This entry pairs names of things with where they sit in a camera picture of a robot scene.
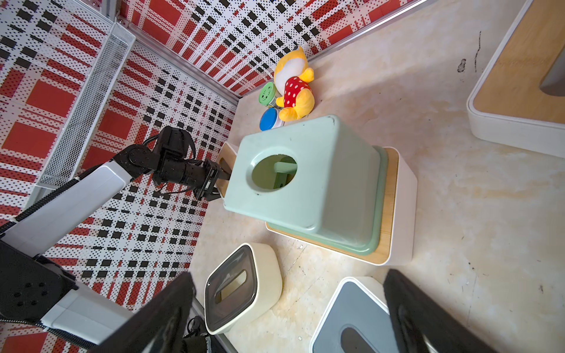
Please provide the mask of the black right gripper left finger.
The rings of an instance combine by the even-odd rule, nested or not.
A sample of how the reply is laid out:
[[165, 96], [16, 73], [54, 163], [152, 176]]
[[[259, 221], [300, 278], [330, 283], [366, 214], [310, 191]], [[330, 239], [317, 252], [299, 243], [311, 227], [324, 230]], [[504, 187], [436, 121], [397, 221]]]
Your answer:
[[91, 352], [184, 352], [195, 295], [190, 273], [179, 274], [156, 297]]

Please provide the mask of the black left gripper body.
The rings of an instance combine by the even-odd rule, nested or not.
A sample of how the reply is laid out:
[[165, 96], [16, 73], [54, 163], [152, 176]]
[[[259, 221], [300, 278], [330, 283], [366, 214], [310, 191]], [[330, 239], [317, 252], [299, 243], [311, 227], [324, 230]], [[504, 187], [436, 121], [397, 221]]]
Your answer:
[[149, 141], [156, 141], [152, 152], [159, 162], [152, 178], [159, 194], [206, 194], [207, 162], [196, 159], [196, 145], [188, 131], [166, 126]]

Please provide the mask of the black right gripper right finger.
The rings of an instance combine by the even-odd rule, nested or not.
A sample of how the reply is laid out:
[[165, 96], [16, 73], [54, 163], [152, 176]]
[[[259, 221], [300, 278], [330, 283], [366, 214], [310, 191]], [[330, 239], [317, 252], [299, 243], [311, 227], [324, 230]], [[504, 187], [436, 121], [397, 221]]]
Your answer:
[[400, 352], [493, 352], [409, 278], [391, 269], [383, 284]]

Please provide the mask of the mint green square tissue box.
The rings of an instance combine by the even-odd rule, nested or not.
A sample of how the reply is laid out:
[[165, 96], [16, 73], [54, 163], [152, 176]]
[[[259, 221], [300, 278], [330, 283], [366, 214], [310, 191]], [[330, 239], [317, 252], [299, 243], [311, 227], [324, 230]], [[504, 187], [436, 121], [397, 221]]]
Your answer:
[[225, 209], [349, 253], [378, 247], [388, 155], [334, 115], [247, 135]]

